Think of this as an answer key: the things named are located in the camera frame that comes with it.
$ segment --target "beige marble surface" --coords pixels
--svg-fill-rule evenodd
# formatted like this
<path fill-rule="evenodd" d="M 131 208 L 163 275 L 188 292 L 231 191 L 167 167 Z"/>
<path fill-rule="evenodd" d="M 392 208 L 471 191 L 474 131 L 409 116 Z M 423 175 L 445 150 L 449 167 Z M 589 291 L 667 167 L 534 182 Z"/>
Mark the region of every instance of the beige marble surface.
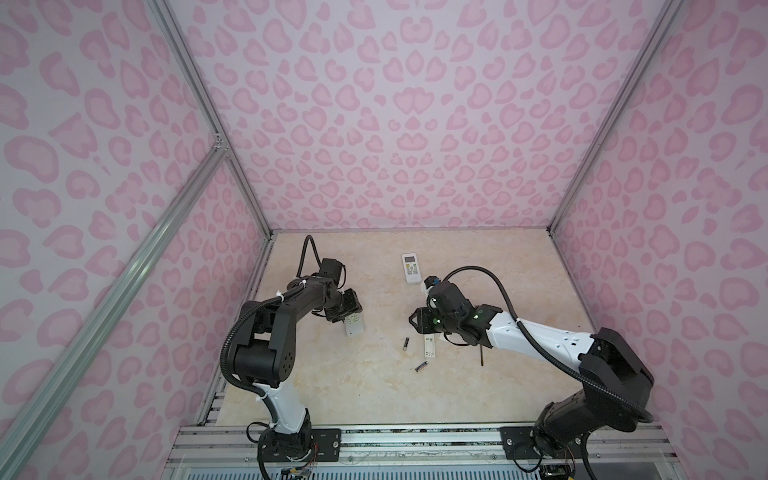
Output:
<path fill-rule="evenodd" d="M 296 274 L 304 234 L 277 236 L 258 300 L 284 290 Z M 342 323 L 315 316 L 299 322 L 294 382 L 313 424 L 534 421 L 544 406 L 580 386 L 548 363 L 499 349 L 435 341 L 437 357 L 420 372 L 424 341 L 408 324 L 423 306 L 409 285 L 400 255 L 416 252 L 422 275 L 443 277 L 464 265 L 484 266 L 504 283 L 521 318 L 562 329 L 591 331 L 557 253 L 544 230 L 461 230 L 316 233 L 320 258 L 346 264 L 346 286 L 363 307 L 366 330 L 354 337 Z M 316 267 L 307 254 L 305 273 Z M 504 306 L 496 285 L 478 272 L 452 278 L 475 304 Z M 410 337 L 407 352 L 402 351 Z M 267 419 L 252 393 L 228 386 L 217 425 Z"/>

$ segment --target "white remote control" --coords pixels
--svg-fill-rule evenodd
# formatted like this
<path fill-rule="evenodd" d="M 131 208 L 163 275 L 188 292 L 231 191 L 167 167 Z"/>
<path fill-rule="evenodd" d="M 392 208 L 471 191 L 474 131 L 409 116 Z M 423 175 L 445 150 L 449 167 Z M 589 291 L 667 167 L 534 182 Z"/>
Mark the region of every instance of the white remote control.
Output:
<path fill-rule="evenodd" d="M 402 255 L 402 268 L 406 270 L 406 282 L 421 283 L 422 273 L 419 271 L 419 262 L 416 261 L 415 253 Z"/>

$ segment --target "wires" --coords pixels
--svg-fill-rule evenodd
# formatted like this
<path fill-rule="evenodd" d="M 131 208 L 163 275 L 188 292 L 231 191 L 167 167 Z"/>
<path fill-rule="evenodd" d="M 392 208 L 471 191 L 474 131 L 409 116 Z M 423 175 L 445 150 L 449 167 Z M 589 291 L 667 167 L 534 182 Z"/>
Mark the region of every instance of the wires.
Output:
<path fill-rule="evenodd" d="M 296 295 L 298 292 L 303 290 L 303 288 L 304 288 L 304 285 L 302 283 L 298 283 L 293 288 L 288 289 L 283 294 L 283 297 L 285 299 L 289 299 L 290 297 Z M 256 305 L 253 305 L 248 310 L 243 312 L 240 315 L 240 317 L 237 319 L 235 324 L 232 325 L 232 328 L 227 334 L 227 337 L 224 339 L 224 343 L 221 346 L 221 354 L 219 355 L 219 367 L 221 369 L 221 375 L 224 377 L 224 379 L 239 389 L 247 390 L 249 392 L 257 394 L 259 398 L 261 398 L 261 400 L 264 402 L 264 405 L 266 405 L 266 407 L 270 410 L 273 423 L 277 423 L 278 418 L 277 418 L 277 410 L 275 409 L 275 405 L 272 403 L 272 399 L 270 399 L 270 397 L 266 395 L 266 392 L 264 392 L 264 390 L 262 390 L 261 388 L 255 385 L 252 385 L 248 382 L 245 382 L 242 379 L 236 378 L 233 375 L 233 373 L 230 371 L 229 366 L 227 365 L 227 357 L 229 357 L 230 355 L 230 349 L 232 348 L 232 342 L 234 341 L 235 335 L 240 330 L 240 327 L 242 327 L 243 324 L 246 322 L 246 320 L 248 320 L 252 315 L 256 314 L 259 310 L 263 309 L 264 307 L 273 305 L 276 303 L 281 303 L 281 302 L 283 302 L 283 298 L 279 296 L 275 296 L 268 300 L 264 300 L 263 302 L 258 302 Z"/>
<path fill-rule="evenodd" d="M 453 342 L 452 342 L 452 341 L 451 341 L 451 340 L 448 338 L 448 333 L 446 333 L 446 332 L 443 332 L 443 333 L 442 333 L 442 338 L 444 338 L 444 339 L 445 339 L 445 341 L 446 341 L 446 342 L 448 342 L 448 343 L 450 343 L 451 345 L 456 345 L 456 346 L 469 346 L 469 344 L 468 344 L 468 343 L 453 343 Z"/>
<path fill-rule="evenodd" d="M 250 436 L 250 427 L 252 425 L 258 425 L 264 427 L 264 430 L 261 431 L 259 434 L 259 439 L 254 440 L 252 436 Z M 264 422 L 251 422 L 248 424 L 248 426 L 245 428 L 245 436 L 248 438 L 248 441 L 251 443 L 257 444 L 257 452 L 256 452 L 256 461 L 259 464 L 259 470 L 261 471 L 261 475 L 263 476 L 264 480 L 271 480 L 269 472 L 266 470 L 266 466 L 264 465 L 264 459 L 262 456 L 262 451 L 264 450 L 264 443 L 266 442 L 266 439 L 268 436 L 272 435 L 272 433 L 275 431 L 274 428 L 270 427 Z M 285 475 L 286 472 L 288 474 L 295 474 L 295 473 L 301 473 L 302 470 L 309 467 L 313 464 L 313 462 L 316 462 L 317 460 L 317 451 L 319 450 L 319 446 L 316 442 L 314 442 L 312 445 L 310 445 L 310 450 L 304 455 L 304 458 L 307 456 L 310 457 L 307 462 L 300 466 L 299 468 L 287 468 L 283 470 L 283 474 Z"/>
<path fill-rule="evenodd" d="M 312 238 L 312 235 L 307 235 L 304 238 L 304 246 L 301 247 L 301 260 L 299 260 L 299 269 L 296 272 L 296 278 L 301 277 L 301 270 L 304 268 L 304 256 L 306 255 L 306 245 L 309 242 L 312 243 L 312 250 L 315 253 L 315 260 L 317 261 L 317 266 L 320 266 L 320 255 L 317 254 L 317 245 L 315 245 L 315 239 Z"/>
<path fill-rule="evenodd" d="M 259 435 L 258 440 L 254 440 L 250 436 L 251 425 L 259 425 L 264 427 L 264 430 L 261 431 L 261 434 Z M 245 436 L 248 437 L 248 440 L 251 443 L 257 444 L 256 445 L 256 461 L 259 463 L 259 470 L 261 471 L 261 476 L 264 478 L 264 480 L 271 480 L 271 477 L 269 472 L 266 470 L 266 466 L 264 466 L 264 459 L 262 457 L 261 451 L 264 450 L 264 442 L 266 440 L 266 437 L 270 435 L 272 432 L 274 432 L 274 429 L 264 422 L 251 422 L 245 428 Z"/>
<path fill-rule="evenodd" d="M 447 279 L 451 278 L 452 276 L 456 275 L 459 272 L 463 272 L 464 270 L 477 270 L 478 272 L 483 272 L 485 275 L 490 276 L 493 281 L 496 283 L 496 286 L 498 287 L 498 290 L 502 293 L 502 297 L 504 297 L 504 303 L 507 304 L 507 310 L 509 310 L 509 314 L 512 315 L 512 319 L 517 320 L 518 314 L 515 313 L 515 308 L 512 306 L 512 301 L 509 299 L 509 295 L 507 295 L 507 290 L 505 290 L 504 286 L 502 285 L 502 281 L 498 279 L 496 275 L 493 274 L 492 271 L 488 270 L 487 268 L 483 268 L 481 266 L 476 265 L 468 265 L 468 266 L 462 266 L 461 268 L 457 268 L 456 270 L 453 270 L 451 273 L 445 276 L 442 281 L 446 281 Z"/>
<path fill-rule="evenodd" d="M 531 449 L 536 451 L 533 447 L 533 440 L 531 440 L 531 443 L 515 443 L 515 446 L 512 447 L 512 461 L 515 463 L 515 466 L 519 469 L 521 469 L 525 473 L 533 473 L 538 470 L 538 468 L 541 466 L 541 460 L 544 458 L 541 452 L 538 453 L 538 462 L 536 462 L 536 466 L 534 468 L 522 468 L 520 464 L 518 463 L 517 458 L 515 457 L 515 453 L 518 451 L 518 448 L 520 446 L 530 446 Z"/>
<path fill-rule="evenodd" d="M 639 422 L 642 422 L 642 423 L 653 422 L 654 416 L 651 415 L 651 413 L 648 412 L 645 408 L 643 408 L 642 406 L 639 406 L 636 402 L 632 402 L 631 400 L 625 399 L 623 396 L 607 389 L 605 386 L 601 385 L 600 383 L 597 383 L 594 380 L 589 379 L 586 376 L 583 376 L 579 372 L 573 370 L 571 367 L 565 365 L 560 360 L 554 358 L 552 354 L 550 354 L 543 346 L 539 345 L 536 339 L 534 339 L 533 336 L 530 334 L 528 329 L 525 328 L 525 324 L 518 319 L 518 315 L 515 312 L 515 308 L 512 306 L 512 302 L 509 299 L 509 295 L 507 294 L 507 291 L 502 285 L 501 280 L 499 280 L 498 277 L 494 275 L 490 270 L 485 269 L 481 266 L 474 266 L 474 265 L 463 266 L 461 268 L 457 268 L 456 270 L 453 270 L 443 279 L 443 281 L 451 278 L 452 276 L 456 275 L 458 272 L 462 272 L 464 270 L 477 270 L 478 272 L 485 273 L 486 275 L 490 276 L 493 279 L 499 291 L 502 293 L 502 297 L 504 297 L 504 301 L 507 304 L 507 310 L 509 310 L 510 315 L 512 315 L 512 319 L 517 323 L 517 327 L 520 329 L 525 339 L 539 353 L 539 355 L 543 356 L 552 365 L 558 367 L 558 369 L 560 369 L 566 375 L 581 382 L 584 386 L 588 387 L 591 390 L 594 390 L 597 393 L 600 393 L 603 396 L 607 396 L 609 399 L 614 400 L 616 403 L 630 410 L 633 414 L 636 415 Z"/>
<path fill-rule="evenodd" d="M 598 480 L 598 477 L 594 476 L 594 472 L 592 471 L 592 466 L 589 465 L 589 452 L 587 452 L 587 439 L 589 439 L 589 432 L 582 433 L 581 445 L 579 446 L 579 449 L 581 450 L 581 461 L 584 463 L 584 470 L 587 471 L 589 478 L 591 478 L 592 480 Z"/>
<path fill-rule="evenodd" d="M 563 450 L 564 456 L 565 456 L 565 464 L 568 465 L 568 456 L 571 456 L 571 473 L 576 475 L 576 457 L 574 456 L 573 450 L 571 450 L 571 447 L 568 445 L 565 446 L 565 450 Z"/>
<path fill-rule="evenodd" d="M 346 265 L 343 263 L 341 264 L 341 269 L 344 270 L 344 281 L 341 282 L 341 285 L 339 285 L 336 289 L 341 290 L 346 285 Z"/>

